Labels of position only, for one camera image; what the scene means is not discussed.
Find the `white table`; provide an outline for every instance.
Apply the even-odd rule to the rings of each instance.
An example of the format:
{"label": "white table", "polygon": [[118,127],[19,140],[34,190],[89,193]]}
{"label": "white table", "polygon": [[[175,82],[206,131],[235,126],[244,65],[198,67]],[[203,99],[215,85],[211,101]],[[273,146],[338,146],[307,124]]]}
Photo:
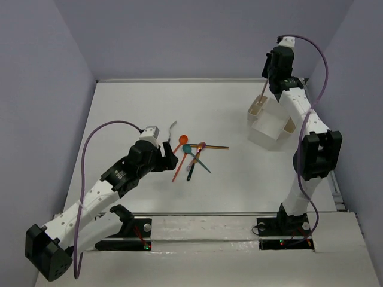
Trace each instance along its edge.
{"label": "white table", "polygon": [[[40,274],[36,287],[378,287],[355,216],[336,212],[328,180],[314,194],[321,211],[313,235],[316,252],[260,251],[258,237],[250,231],[256,216],[158,215],[278,210],[295,175],[294,150],[268,152],[247,140],[246,112],[262,85],[99,83],[85,138],[98,125],[121,119],[141,127],[155,124],[165,141],[169,125],[177,120],[173,145],[187,134],[194,143],[227,145],[230,150],[203,152],[200,159],[211,175],[198,165],[190,182],[184,169],[174,183],[173,172],[149,174],[120,200],[133,212],[157,214],[151,252],[87,251],[78,280],[72,270],[51,283]],[[87,153],[87,187],[126,155],[137,138],[134,129],[121,124],[100,131]],[[78,160],[65,209],[78,200],[79,190]],[[314,214],[308,215],[313,224]]]}
{"label": "white table", "polygon": [[[174,172],[151,173],[120,204],[132,212],[144,213],[276,212],[295,176],[295,150],[269,152],[247,139],[247,109],[262,87],[261,82],[98,83],[83,143],[95,127],[111,120],[131,121],[141,128],[157,125],[162,142],[168,138],[170,124],[177,120],[172,146],[186,134],[192,143],[205,141],[230,149],[202,152],[200,159],[212,174],[197,165],[187,182],[188,156],[174,183]],[[266,95],[272,96],[268,89]],[[125,156],[137,139],[138,132],[123,124],[95,134],[86,155],[86,190]],[[80,156],[81,150],[65,209],[80,196]],[[319,211],[336,211],[327,179],[313,199]]]}

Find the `white tabletop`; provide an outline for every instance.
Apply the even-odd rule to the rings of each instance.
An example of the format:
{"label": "white tabletop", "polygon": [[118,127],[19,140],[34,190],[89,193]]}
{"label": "white tabletop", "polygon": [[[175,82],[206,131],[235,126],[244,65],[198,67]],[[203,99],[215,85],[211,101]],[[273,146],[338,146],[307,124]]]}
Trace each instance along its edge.
{"label": "white tabletop", "polygon": [[[176,181],[174,172],[151,173],[120,200],[132,212],[276,212],[287,196],[295,172],[295,150],[269,152],[247,139],[247,109],[260,94],[263,83],[98,83],[83,143],[98,125],[111,120],[131,121],[141,128],[156,125],[160,141],[172,146],[182,134],[189,142],[229,146],[228,151],[206,150],[200,165],[186,181],[187,161]],[[128,154],[138,132],[116,124],[100,130],[90,141],[86,155],[86,188],[89,189],[111,165]],[[80,194],[80,154],[74,169],[65,209]],[[319,211],[335,211],[327,179],[314,194]]]}

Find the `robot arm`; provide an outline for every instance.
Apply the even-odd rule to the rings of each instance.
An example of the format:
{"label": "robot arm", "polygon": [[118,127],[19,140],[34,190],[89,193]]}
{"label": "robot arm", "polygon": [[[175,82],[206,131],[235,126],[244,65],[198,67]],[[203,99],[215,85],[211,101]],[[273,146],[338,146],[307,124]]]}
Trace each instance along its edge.
{"label": "robot arm", "polygon": [[[111,213],[94,221],[99,212],[135,188],[139,180],[149,172],[175,169],[178,159],[173,154],[169,142],[163,143],[165,156],[162,157],[157,143],[158,134],[159,129],[156,126],[147,127],[141,133],[139,140],[130,148],[128,155],[101,176],[100,180],[86,193],[82,203],[73,204],[63,214],[41,228],[34,224],[28,229],[25,255],[48,281],[59,278],[72,263],[79,204],[82,206],[79,231],[87,224],[89,227],[93,225],[92,228],[87,228],[84,239],[80,240],[78,251],[82,252],[100,239],[117,233],[121,228],[121,221],[127,221],[114,207]],[[133,215],[127,210],[126,212],[126,216],[133,219]]]}
{"label": "robot arm", "polygon": [[[286,109],[294,124],[301,127],[311,104],[300,79],[292,76],[295,38],[278,38],[278,44],[267,54],[262,76],[268,79],[270,91]],[[342,135],[331,131],[313,110],[305,123],[303,135],[300,150],[302,187],[311,198],[322,179],[336,167]],[[297,152],[293,158],[296,172]],[[300,190],[296,176],[290,193],[279,208],[276,220],[269,221],[267,228],[276,231],[277,234],[295,232],[307,222],[308,204],[309,200]],[[265,232],[268,233],[267,230],[259,230],[260,236]]]}

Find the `gray wall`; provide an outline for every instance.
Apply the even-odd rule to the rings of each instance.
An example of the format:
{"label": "gray wall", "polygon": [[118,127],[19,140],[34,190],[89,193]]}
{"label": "gray wall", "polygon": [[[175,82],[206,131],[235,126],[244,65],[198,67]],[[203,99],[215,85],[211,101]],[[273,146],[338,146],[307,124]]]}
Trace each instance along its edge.
{"label": "gray wall", "polygon": [[53,1],[1,1],[0,286],[34,286],[25,231],[63,207],[94,86]]}
{"label": "gray wall", "polygon": [[[55,0],[96,78],[259,77],[282,33],[326,47],[352,0]],[[318,55],[297,44],[297,76]]]}
{"label": "gray wall", "polygon": [[[326,56],[329,85],[318,108],[344,141],[336,176],[347,207],[357,212],[378,277],[383,284],[383,1],[355,0]],[[319,63],[309,89],[323,83]]]}

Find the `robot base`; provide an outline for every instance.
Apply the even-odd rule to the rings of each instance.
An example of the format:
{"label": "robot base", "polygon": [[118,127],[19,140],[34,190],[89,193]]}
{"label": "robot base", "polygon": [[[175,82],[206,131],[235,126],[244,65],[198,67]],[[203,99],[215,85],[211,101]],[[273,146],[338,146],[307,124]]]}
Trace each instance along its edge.
{"label": "robot base", "polygon": [[267,249],[312,249],[312,239],[300,242],[303,236],[310,232],[307,214],[288,216],[281,204],[276,217],[257,218],[259,247]]}

